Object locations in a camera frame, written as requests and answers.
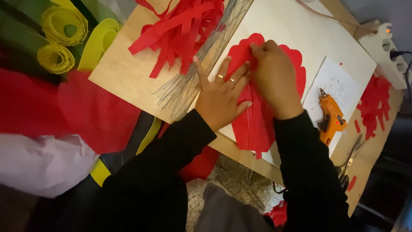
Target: hand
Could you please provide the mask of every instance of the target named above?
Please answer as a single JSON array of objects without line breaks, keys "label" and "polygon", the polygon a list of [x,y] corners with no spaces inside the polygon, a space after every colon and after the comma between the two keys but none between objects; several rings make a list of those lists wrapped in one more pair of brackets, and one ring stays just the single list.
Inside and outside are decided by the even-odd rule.
[{"label": "hand", "polygon": [[303,112],[296,90],[295,69],[289,57],[273,40],[261,47],[251,44],[250,49],[257,60],[254,81],[260,94],[275,112],[276,118],[294,118]]},{"label": "hand", "polygon": [[[227,68],[231,60],[231,57],[226,57],[217,75],[226,76]],[[224,79],[220,77],[216,77],[213,82],[210,82],[196,56],[193,57],[193,63],[200,81],[200,95],[197,99],[195,109],[213,132],[216,132],[229,125],[246,108],[252,105],[250,101],[245,101],[237,105],[237,99],[241,91],[250,80],[249,63],[243,64],[231,76],[234,82],[230,80],[225,82]]]}]

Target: orange glue gun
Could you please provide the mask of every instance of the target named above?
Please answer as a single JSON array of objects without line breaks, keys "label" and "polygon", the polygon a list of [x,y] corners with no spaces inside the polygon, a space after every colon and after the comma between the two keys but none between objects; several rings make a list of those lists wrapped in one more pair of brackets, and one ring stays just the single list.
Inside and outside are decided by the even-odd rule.
[{"label": "orange glue gun", "polygon": [[319,104],[323,111],[323,121],[319,123],[321,141],[329,146],[335,132],[343,131],[346,128],[346,120],[342,119],[343,113],[339,106],[329,94],[321,88]]}]

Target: left hand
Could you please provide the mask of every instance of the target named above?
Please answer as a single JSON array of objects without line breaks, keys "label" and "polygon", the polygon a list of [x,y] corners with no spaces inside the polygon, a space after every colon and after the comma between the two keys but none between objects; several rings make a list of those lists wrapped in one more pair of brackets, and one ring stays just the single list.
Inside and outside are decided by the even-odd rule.
[{"label": "left hand", "polygon": [[[221,64],[217,75],[226,76],[231,57],[226,57]],[[244,101],[237,105],[237,99],[243,88],[250,80],[249,62],[244,63],[233,73],[231,78],[225,82],[223,78],[216,77],[213,82],[207,79],[199,59],[193,57],[200,81],[200,95],[195,109],[209,125],[213,132],[229,125],[246,108],[252,105],[250,101]]]}]

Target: power strip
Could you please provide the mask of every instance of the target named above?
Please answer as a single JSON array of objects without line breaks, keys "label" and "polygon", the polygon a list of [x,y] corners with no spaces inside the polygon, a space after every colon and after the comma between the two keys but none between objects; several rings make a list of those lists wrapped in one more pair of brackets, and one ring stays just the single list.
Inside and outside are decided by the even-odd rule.
[{"label": "power strip", "polygon": [[402,56],[392,60],[389,57],[390,51],[398,51],[391,40],[391,27],[391,23],[377,26],[374,29],[378,30],[378,34],[367,34],[361,37],[358,42],[377,63],[377,71],[383,74],[395,89],[406,89],[405,72],[408,64]]}]

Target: black sweater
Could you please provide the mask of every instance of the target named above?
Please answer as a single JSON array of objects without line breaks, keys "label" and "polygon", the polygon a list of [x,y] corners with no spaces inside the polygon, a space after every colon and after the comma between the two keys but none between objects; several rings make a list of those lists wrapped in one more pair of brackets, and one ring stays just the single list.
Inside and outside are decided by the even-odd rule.
[{"label": "black sweater", "polygon": [[[305,111],[274,119],[288,203],[285,231],[348,231],[347,197],[339,185],[328,147]],[[186,184],[178,171],[216,135],[192,110],[121,170],[109,176],[97,196],[88,228],[95,231],[184,231]]]}]

